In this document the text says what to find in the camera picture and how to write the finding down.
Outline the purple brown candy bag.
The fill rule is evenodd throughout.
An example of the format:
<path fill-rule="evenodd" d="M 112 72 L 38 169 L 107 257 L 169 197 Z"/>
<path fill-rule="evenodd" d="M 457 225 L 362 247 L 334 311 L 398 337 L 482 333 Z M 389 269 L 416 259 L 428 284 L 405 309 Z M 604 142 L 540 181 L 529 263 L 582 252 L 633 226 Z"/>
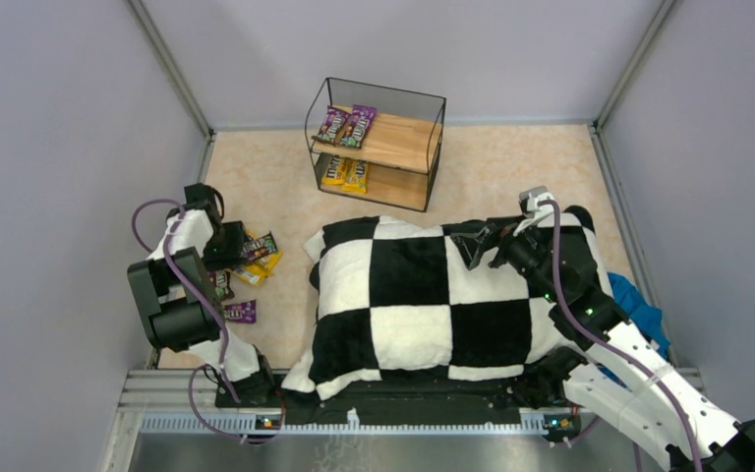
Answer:
<path fill-rule="evenodd" d="M 278 245 L 271 233 L 264 234 L 259 238 L 253 238 L 242 246 L 242 256 L 251 263 L 277 254 L 278 252 Z"/>

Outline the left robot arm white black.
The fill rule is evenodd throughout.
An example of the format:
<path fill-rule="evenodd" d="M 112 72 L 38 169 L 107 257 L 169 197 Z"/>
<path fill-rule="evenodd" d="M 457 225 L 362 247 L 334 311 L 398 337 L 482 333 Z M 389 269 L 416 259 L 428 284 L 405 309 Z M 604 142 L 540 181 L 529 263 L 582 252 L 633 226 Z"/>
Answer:
<path fill-rule="evenodd" d="M 216 285 L 220 271 L 245 261 L 240 221 L 226 222 L 224 201 L 197 183 L 185 200 L 168 199 L 165 231 L 145 259 L 127 269 L 145 336 L 153 348 L 191 354 L 221 388 L 219 407 L 266 407 L 276 395 L 274 375 L 252 343 L 227 325 Z"/>

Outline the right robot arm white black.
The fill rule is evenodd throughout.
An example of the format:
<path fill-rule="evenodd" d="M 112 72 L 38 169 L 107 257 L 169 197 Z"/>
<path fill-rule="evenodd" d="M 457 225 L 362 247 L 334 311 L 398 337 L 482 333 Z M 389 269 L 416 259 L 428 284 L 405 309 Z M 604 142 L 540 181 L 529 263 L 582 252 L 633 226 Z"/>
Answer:
<path fill-rule="evenodd" d="M 601 278 L 591 214 L 546 199 L 512 218 L 448 233 L 465 266 L 488 251 L 549 298 L 569 341 L 540 361 L 569 400 L 643 448 L 666 471 L 755 471 L 755 420 L 740 421 L 694 388 L 618 305 Z"/>

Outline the yellow candy bag on table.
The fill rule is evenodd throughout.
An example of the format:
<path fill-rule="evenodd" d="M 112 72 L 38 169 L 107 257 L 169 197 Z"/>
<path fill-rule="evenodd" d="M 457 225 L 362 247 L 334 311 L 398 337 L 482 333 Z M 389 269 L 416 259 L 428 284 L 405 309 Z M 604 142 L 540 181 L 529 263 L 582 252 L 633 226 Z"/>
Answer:
<path fill-rule="evenodd" d="M 279 252 L 277 254 L 274 254 L 274 255 L 271 255 L 271 256 L 259 259 L 259 260 L 255 261 L 253 263 L 248 262 L 247 266 L 251 265 L 251 264 L 255 264 L 255 265 L 258 265 L 258 266 L 263 266 L 264 269 L 267 270 L 269 274 L 271 274 L 272 271 L 273 271 L 273 269 L 275 268 L 275 266 L 278 264 L 279 260 L 282 257 L 282 252 L 280 251 L 279 246 L 278 246 L 278 250 L 279 250 Z"/>

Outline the purple candy bag near base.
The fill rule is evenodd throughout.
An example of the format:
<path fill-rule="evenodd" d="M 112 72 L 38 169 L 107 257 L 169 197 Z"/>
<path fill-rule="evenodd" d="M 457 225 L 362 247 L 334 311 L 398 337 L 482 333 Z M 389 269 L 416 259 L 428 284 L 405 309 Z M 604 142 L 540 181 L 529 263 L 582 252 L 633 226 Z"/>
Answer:
<path fill-rule="evenodd" d="M 223 306 L 224 319 L 229 323 L 251 325 L 257 321 L 257 301 L 249 300 Z"/>

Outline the yellow candy bag shelf right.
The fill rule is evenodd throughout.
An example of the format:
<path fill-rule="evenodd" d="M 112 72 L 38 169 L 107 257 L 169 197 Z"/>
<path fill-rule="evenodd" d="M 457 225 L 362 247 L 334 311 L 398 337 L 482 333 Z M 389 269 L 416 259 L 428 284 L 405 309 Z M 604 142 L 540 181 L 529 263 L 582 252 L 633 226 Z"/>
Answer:
<path fill-rule="evenodd" d="M 351 160 L 341 190 L 347 193 L 366 194 L 370 164 L 365 160 Z"/>

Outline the yellow candy bag shelf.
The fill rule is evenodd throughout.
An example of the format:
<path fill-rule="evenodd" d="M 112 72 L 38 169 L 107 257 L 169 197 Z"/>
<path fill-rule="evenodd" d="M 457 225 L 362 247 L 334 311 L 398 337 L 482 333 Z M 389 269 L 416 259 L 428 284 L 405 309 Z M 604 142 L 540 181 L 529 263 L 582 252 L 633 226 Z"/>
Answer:
<path fill-rule="evenodd" d="M 347 193 L 366 194 L 370 164 L 365 160 L 351 160 L 341 190 Z"/>
<path fill-rule="evenodd" d="M 346 182 L 350 159 L 333 155 L 321 175 L 320 181 L 324 185 L 341 186 Z"/>

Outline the yellow candy bag shelf left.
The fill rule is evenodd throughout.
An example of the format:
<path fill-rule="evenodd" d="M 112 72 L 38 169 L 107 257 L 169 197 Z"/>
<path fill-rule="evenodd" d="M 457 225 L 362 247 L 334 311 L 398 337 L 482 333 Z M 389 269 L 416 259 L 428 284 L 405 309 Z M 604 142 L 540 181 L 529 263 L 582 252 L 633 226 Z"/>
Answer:
<path fill-rule="evenodd" d="M 341 186 L 346 182 L 350 159 L 333 155 L 321 175 L 320 181 L 324 185 Z"/>

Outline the purple candy bag shelf right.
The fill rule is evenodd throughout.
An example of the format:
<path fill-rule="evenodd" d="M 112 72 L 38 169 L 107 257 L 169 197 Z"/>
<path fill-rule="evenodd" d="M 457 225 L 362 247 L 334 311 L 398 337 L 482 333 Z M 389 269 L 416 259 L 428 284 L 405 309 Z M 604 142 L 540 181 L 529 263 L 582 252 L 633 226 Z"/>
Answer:
<path fill-rule="evenodd" d="M 346 148 L 361 148 L 377 114 L 374 107 L 355 104 L 335 142 Z"/>

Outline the purple candy bag shelf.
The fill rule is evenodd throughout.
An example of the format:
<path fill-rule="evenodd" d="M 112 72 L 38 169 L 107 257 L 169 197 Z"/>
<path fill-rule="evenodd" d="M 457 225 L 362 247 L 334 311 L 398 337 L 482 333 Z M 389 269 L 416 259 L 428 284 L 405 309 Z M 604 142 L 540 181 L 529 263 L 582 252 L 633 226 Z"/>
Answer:
<path fill-rule="evenodd" d="M 350 118 L 346 110 L 328 105 L 323 123 L 318 132 L 312 135 L 312 140 L 319 143 L 335 145 L 337 135 Z"/>
<path fill-rule="evenodd" d="M 374 107 L 355 104 L 335 142 L 346 148 L 361 148 L 377 114 Z"/>

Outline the purple candy bag shelf left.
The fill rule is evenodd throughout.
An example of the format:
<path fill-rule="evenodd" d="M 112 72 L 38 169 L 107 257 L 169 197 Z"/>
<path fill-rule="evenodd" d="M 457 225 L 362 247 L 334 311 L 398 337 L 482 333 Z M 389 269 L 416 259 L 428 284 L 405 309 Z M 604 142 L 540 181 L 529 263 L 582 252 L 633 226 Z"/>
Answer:
<path fill-rule="evenodd" d="M 312 135 L 312 140 L 319 143 L 335 145 L 337 135 L 350 118 L 346 110 L 328 105 L 323 123 L 318 132 Z"/>

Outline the black white checkered pillow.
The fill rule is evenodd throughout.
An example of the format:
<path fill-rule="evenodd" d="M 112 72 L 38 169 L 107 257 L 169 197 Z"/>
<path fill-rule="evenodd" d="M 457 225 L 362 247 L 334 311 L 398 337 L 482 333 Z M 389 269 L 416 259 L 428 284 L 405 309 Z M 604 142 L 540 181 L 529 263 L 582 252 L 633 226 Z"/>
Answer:
<path fill-rule="evenodd" d="M 481 382 L 515 378 L 565 346 L 552 304 L 512 268 L 468 270 L 449 231 L 371 216 L 327 224 L 305 243 L 319 295 L 313 339 L 287 390 L 327 400 L 354 382 L 435 373 Z"/>

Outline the blue cloth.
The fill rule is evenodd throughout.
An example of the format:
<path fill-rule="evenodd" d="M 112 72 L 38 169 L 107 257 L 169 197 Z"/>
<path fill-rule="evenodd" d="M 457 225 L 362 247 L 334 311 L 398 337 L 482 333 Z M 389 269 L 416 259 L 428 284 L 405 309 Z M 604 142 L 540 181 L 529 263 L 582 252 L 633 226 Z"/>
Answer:
<path fill-rule="evenodd" d="M 644 337 L 655 343 L 657 352 L 667 360 L 670 341 L 664 332 L 663 311 L 650 305 L 625 276 L 609 272 L 608 277 L 615 303 L 625 311 Z"/>

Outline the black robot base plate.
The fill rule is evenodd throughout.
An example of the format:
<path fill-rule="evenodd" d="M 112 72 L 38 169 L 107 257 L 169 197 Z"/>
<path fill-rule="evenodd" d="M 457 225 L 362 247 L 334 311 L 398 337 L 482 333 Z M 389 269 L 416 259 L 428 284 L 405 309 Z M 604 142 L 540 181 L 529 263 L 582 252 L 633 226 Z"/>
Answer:
<path fill-rule="evenodd" d="M 516 425 L 540 413 L 541 430 L 573 432 L 582 425 L 579 408 L 540 386 L 535 379 L 481 382 L 449 380 L 435 373 L 391 374 L 385 381 L 354 382 L 321 400 L 314 393 L 286 390 L 284 376 L 245 387 L 235 401 L 223 381 L 217 382 L 217 408 L 271 408 L 284 414 L 287 426 L 482 426 Z"/>

